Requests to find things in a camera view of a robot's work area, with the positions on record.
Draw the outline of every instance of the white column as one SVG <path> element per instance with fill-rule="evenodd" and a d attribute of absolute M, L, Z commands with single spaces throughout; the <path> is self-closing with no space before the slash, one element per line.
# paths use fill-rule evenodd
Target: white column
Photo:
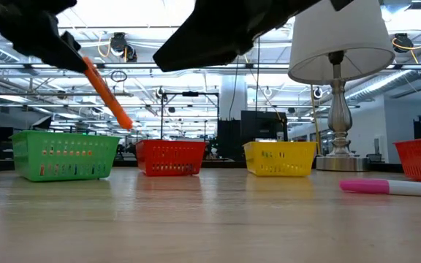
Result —
<path fill-rule="evenodd" d="M 224 75 L 220 87 L 220 119 L 230 121 L 241 120 L 241 111 L 248 107 L 248 86 L 246 76 Z"/>

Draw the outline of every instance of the pink marker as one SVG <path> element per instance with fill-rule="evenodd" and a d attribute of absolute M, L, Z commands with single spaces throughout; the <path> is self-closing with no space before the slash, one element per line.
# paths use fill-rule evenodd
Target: pink marker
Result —
<path fill-rule="evenodd" d="M 421 183 L 382 179 L 342 180 L 343 191 L 361 194 L 394 194 L 421 197 Z"/>

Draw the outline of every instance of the lamp base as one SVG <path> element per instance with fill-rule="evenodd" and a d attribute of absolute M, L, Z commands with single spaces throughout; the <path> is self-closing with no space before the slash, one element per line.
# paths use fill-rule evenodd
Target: lamp base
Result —
<path fill-rule="evenodd" d="M 336 172 L 367 172 L 369 161 L 358 157 L 318 157 L 316 169 Z"/>

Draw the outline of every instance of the yellow basket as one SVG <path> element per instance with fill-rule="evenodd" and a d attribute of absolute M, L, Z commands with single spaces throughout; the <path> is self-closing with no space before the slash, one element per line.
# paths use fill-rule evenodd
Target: yellow basket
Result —
<path fill-rule="evenodd" d="M 257 176 L 308 176 L 315 142 L 248 142 L 244 146 L 248 171 Z"/>

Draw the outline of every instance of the white lampshade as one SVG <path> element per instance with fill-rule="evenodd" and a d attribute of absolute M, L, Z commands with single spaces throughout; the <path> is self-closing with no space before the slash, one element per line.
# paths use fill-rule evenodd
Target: white lampshade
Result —
<path fill-rule="evenodd" d="M 345 51 L 341 76 L 345 81 L 376 73 L 395 54 L 378 0 L 355 0 L 336 12 L 320 1 L 295 18 L 289 76 L 299 83 L 330 84 L 333 65 L 328 53 Z"/>

